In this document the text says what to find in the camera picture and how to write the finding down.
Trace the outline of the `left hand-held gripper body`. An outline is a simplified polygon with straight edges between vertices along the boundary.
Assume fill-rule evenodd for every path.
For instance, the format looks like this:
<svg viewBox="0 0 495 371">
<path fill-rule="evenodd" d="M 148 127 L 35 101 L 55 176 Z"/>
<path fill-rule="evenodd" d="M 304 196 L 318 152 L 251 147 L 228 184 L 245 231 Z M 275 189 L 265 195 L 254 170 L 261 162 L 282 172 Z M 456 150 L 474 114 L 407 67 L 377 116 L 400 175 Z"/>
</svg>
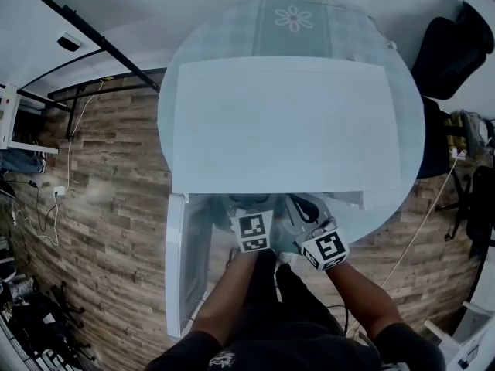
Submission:
<svg viewBox="0 0 495 371">
<path fill-rule="evenodd" d="M 242 253 L 270 247 L 271 195 L 229 194 L 226 208 Z"/>
</svg>

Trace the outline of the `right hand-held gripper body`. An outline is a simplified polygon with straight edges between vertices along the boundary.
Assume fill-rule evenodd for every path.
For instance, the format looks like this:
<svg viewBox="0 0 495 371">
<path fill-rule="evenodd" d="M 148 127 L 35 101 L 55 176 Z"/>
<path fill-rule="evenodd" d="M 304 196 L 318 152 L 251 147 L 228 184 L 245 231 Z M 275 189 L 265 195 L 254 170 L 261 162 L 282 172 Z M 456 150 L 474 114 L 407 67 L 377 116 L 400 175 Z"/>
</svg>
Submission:
<svg viewBox="0 0 495 371">
<path fill-rule="evenodd" d="M 293 244 L 318 271 L 344 262 L 349 247 L 327 205 L 308 193 L 288 194 L 286 207 L 295 229 Z"/>
</svg>

